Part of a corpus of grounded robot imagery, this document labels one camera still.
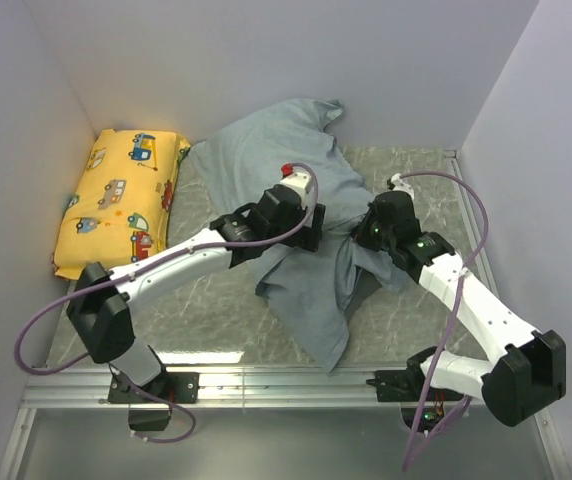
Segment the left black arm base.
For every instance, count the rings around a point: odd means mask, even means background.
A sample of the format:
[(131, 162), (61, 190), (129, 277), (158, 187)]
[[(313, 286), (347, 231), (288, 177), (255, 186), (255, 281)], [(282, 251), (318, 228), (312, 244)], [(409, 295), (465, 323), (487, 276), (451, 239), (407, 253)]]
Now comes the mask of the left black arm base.
[[(196, 430), (196, 417), (187, 405), (198, 400), (199, 373), (164, 371), (142, 387), (137, 387), (124, 373), (112, 371), (111, 375), (107, 403), (128, 407), (128, 426), (134, 436), (165, 444), (185, 440)], [(186, 432), (174, 438), (153, 437), (170, 426), (174, 413), (187, 418)]]

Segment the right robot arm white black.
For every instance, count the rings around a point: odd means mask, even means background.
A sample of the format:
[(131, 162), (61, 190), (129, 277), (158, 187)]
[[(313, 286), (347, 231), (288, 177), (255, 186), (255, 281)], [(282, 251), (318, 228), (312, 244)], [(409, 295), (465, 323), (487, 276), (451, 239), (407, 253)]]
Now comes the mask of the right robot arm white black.
[(439, 390), (484, 401), (502, 424), (514, 427), (566, 394), (566, 344), (540, 332), (503, 304), (438, 233), (425, 232), (412, 197), (380, 194), (355, 229), (356, 243), (383, 251), (414, 283), (437, 298), (472, 334), (486, 357), (428, 348), (407, 361), (398, 391), (426, 400)]

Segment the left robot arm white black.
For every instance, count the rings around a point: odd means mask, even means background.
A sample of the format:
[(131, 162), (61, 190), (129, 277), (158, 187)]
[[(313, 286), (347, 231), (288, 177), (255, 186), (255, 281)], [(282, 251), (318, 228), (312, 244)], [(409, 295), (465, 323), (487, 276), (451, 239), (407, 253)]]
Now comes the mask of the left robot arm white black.
[(137, 338), (134, 314), (190, 281), (255, 260), (274, 245), (316, 251), (325, 213), (314, 194), (275, 185), (259, 201), (216, 218), (173, 248), (111, 269), (98, 262), (87, 265), (67, 316), (94, 363), (125, 373), (143, 401), (158, 401), (168, 386), (165, 368)]

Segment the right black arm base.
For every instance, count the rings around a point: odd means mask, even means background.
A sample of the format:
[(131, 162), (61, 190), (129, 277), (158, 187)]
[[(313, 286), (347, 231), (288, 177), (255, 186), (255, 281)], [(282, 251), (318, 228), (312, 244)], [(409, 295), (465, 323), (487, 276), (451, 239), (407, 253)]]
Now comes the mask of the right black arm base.
[[(410, 368), (376, 370), (365, 383), (375, 389), (378, 403), (417, 403), (423, 377)], [(443, 420), (447, 402), (458, 402), (463, 395), (448, 389), (430, 387), (423, 407), (418, 432), (427, 435)]]

